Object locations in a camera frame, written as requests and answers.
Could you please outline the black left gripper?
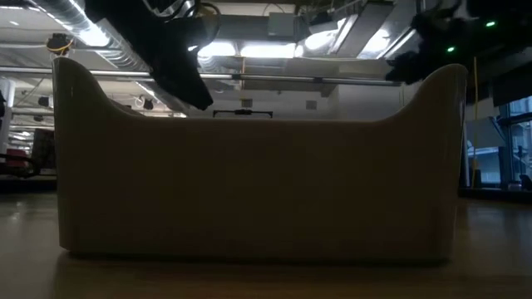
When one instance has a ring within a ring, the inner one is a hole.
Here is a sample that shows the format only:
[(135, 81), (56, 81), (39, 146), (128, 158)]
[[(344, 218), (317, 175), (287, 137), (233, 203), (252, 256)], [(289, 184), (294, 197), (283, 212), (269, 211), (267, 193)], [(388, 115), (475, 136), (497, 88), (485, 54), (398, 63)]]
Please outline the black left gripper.
[(141, 37), (140, 56), (147, 62), (155, 82), (166, 92), (199, 110), (214, 101), (197, 67), (199, 51), (221, 29), (221, 11), (213, 3), (195, 3), (182, 16), (148, 19)]

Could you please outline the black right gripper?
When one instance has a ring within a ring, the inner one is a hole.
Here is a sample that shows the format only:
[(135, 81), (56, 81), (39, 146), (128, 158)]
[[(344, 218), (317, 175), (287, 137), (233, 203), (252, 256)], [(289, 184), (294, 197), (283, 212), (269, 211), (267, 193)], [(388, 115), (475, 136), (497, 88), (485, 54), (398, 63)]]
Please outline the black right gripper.
[(458, 63), (470, 68), (470, 58), (456, 51), (463, 46), (469, 33), (469, 22), (455, 17), (455, 7), (434, 7), (417, 13), (411, 27), (421, 37), (418, 53), (403, 53), (387, 60), (391, 68), (385, 75), (387, 81), (415, 83), (420, 80), (417, 69), (437, 68)]

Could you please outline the rectangular ceiling light panel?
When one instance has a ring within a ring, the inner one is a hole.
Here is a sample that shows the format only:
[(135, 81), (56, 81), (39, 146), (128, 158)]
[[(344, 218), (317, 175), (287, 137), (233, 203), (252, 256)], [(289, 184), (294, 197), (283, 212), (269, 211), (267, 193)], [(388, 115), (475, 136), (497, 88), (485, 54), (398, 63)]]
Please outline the rectangular ceiling light panel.
[(294, 43), (285, 45), (256, 44), (244, 46), (240, 50), (240, 55), (252, 58), (293, 58), (295, 49)]
[(237, 54), (236, 48), (232, 42), (211, 42), (209, 45), (202, 47), (198, 51), (198, 56), (235, 56)]

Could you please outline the long horizontal metal pipe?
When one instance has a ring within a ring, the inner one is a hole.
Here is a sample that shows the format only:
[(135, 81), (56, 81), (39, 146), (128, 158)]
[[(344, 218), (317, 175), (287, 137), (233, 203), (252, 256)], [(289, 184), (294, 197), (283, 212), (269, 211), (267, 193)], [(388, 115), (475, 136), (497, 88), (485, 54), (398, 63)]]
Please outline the long horizontal metal pipe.
[[(90, 70), (93, 76), (99, 78), (113, 78), (128, 81), (153, 81), (152, 76), (145, 71), (103, 71)], [(24, 76), (50, 76), (51, 68), (0, 66), (0, 75), (24, 75)], [(255, 74), (230, 74), (230, 73), (200, 73), (203, 80), (226, 80), (226, 81), (290, 81), (312, 84), (337, 84), (353, 86), (399, 86), (400, 82), (385, 81), (367, 78), (341, 78), (341, 77), (318, 77), (318, 76), (282, 76), (282, 75), (255, 75)]]

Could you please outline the grey rectangular plastic tray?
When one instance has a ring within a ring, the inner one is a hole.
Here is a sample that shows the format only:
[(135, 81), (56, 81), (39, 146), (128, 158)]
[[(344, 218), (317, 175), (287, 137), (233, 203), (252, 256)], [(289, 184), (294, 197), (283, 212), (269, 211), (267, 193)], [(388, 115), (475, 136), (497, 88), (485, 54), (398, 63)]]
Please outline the grey rectangular plastic tray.
[(268, 262), (448, 259), (468, 72), (382, 120), (178, 119), (53, 63), (59, 240), (81, 254)]

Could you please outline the grey ceiling junction box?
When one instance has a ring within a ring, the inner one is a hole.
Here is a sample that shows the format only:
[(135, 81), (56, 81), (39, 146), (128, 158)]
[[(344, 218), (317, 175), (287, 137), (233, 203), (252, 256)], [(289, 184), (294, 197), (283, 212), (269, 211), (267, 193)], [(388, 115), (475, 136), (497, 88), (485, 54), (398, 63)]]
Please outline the grey ceiling junction box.
[(293, 37), (294, 15), (284, 12), (271, 12), (268, 15), (268, 35), (270, 37)]

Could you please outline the large glass window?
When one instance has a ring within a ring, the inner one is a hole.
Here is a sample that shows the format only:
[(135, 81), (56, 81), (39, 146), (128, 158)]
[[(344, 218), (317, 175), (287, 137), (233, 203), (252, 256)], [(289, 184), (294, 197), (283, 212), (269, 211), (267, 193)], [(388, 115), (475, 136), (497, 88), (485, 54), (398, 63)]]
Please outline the large glass window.
[(532, 192), (532, 96), (467, 105), (465, 132), (470, 187)]

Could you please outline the yellow black ceiling device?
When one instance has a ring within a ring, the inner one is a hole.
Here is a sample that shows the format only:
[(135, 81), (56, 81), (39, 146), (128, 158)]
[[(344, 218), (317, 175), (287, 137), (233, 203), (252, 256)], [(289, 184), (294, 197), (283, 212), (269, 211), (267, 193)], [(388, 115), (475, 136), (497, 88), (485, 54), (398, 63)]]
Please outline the yellow black ceiling device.
[(74, 40), (64, 33), (53, 33), (50, 38), (47, 39), (45, 47), (46, 49), (56, 55), (65, 56), (71, 49)]

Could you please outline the red chair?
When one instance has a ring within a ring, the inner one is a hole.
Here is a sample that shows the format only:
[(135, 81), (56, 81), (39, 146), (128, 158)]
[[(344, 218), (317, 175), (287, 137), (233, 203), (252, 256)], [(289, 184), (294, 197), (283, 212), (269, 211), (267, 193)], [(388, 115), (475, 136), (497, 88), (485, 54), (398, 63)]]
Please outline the red chair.
[(20, 179), (35, 177), (41, 173), (38, 163), (28, 158), (25, 154), (17, 154), (15, 150), (11, 154), (0, 153), (0, 175), (11, 175)]

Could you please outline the large rectangular metal duct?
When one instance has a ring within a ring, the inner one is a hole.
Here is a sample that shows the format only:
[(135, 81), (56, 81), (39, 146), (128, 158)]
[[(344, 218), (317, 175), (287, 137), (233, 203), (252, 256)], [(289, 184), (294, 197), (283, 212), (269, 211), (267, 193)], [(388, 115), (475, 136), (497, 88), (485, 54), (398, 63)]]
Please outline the large rectangular metal duct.
[(412, 18), (423, 0), (352, 0), (336, 11), (344, 21), (328, 48), (342, 59), (382, 59), (410, 33)]

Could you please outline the distant black frame bar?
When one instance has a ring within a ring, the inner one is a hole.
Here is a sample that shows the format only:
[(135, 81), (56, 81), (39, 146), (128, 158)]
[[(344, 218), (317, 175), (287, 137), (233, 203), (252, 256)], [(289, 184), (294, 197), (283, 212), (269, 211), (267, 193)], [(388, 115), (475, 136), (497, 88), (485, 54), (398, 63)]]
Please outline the distant black frame bar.
[(215, 118), (218, 114), (231, 114), (237, 116), (249, 116), (249, 115), (267, 115), (270, 119), (273, 119), (272, 111), (262, 111), (262, 110), (249, 110), (249, 109), (238, 109), (238, 110), (214, 110), (212, 112), (212, 117)]

